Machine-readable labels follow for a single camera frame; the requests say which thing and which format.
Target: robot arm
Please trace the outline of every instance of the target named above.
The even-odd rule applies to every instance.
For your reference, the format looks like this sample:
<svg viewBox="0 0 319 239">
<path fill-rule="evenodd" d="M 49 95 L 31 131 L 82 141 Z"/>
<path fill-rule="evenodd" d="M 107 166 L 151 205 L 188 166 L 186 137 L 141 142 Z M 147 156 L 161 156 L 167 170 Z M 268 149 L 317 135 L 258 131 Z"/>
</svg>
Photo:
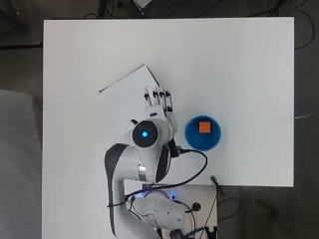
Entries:
<svg viewBox="0 0 319 239">
<path fill-rule="evenodd" d="M 149 225 L 129 212 L 124 187 L 125 179 L 159 182 L 169 170 L 168 143 L 176 131 L 170 93 L 155 89 L 152 97 L 153 101 L 146 91 L 146 119 L 137 122 L 133 130 L 135 145 L 117 143 L 105 156 L 111 228 L 113 234 L 121 239 L 159 239 Z"/>
</svg>

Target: blue bowl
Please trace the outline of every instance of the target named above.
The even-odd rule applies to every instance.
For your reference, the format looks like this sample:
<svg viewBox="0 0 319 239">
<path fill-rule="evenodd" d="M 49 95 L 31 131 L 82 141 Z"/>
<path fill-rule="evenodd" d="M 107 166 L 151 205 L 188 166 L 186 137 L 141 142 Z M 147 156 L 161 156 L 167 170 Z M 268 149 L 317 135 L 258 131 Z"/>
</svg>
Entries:
<svg viewBox="0 0 319 239">
<path fill-rule="evenodd" d="M 200 121 L 210 121 L 210 132 L 199 132 Z M 208 151 L 218 145 L 221 138 L 221 129 L 218 122 L 211 117 L 196 117 L 186 125 L 185 138 L 192 148 L 199 151 Z"/>
</svg>

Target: white robot body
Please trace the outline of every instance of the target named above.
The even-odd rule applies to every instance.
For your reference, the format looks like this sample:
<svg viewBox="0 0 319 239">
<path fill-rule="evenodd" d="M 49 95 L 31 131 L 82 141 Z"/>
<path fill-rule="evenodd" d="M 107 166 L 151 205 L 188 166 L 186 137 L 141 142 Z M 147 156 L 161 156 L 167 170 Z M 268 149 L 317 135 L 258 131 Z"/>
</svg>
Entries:
<svg viewBox="0 0 319 239">
<path fill-rule="evenodd" d="M 158 223 L 164 228 L 169 228 L 169 225 L 178 228 L 184 220 L 180 207 L 173 202 L 146 200 L 145 207 L 141 209 L 149 214 L 152 210 L 152 214 L 155 215 L 151 221 L 148 216 L 143 216 L 149 225 L 134 216 L 126 205 L 125 179 L 159 182 L 169 170 L 168 143 L 173 139 L 176 130 L 170 93 L 157 89 L 153 91 L 153 97 L 151 101 L 146 91 L 146 119 L 136 122 L 132 131 L 135 145 L 117 143 L 107 151 L 105 156 L 111 228 L 113 234 L 119 239 L 160 239 L 154 229 L 150 227 L 150 225 L 159 227 L 155 218 L 159 219 Z"/>
</svg>

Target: robot finger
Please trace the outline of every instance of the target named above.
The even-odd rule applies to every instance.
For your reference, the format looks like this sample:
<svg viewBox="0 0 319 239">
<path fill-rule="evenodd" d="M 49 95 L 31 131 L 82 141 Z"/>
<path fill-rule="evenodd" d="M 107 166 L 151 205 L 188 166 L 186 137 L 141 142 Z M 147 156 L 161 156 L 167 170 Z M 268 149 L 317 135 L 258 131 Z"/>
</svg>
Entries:
<svg viewBox="0 0 319 239">
<path fill-rule="evenodd" d="M 148 88 L 144 89 L 144 98 L 146 100 L 146 107 L 151 107 L 152 106 L 152 102 L 151 102 L 151 98 L 150 98 L 150 94 L 149 94 Z"/>
<path fill-rule="evenodd" d="M 165 93 L 163 88 L 159 88 L 159 103 L 162 105 L 163 110 L 166 112 Z"/>
<path fill-rule="evenodd" d="M 158 106 L 160 104 L 158 88 L 153 88 L 152 95 L 153 95 L 153 106 Z"/>
<path fill-rule="evenodd" d="M 172 112 L 171 94 L 169 90 L 165 91 L 165 103 L 166 103 L 166 111 Z"/>
</svg>

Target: orange cube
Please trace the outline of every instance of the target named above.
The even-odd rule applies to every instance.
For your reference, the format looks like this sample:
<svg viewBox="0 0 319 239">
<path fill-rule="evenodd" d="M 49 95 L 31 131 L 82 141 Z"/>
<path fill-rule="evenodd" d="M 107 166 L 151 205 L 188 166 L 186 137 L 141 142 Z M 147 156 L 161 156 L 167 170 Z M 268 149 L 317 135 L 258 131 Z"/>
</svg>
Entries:
<svg viewBox="0 0 319 239">
<path fill-rule="evenodd" d="M 200 121 L 199 122 L 199 132 L 210 132 L 210 121 Z"/>
</svg>

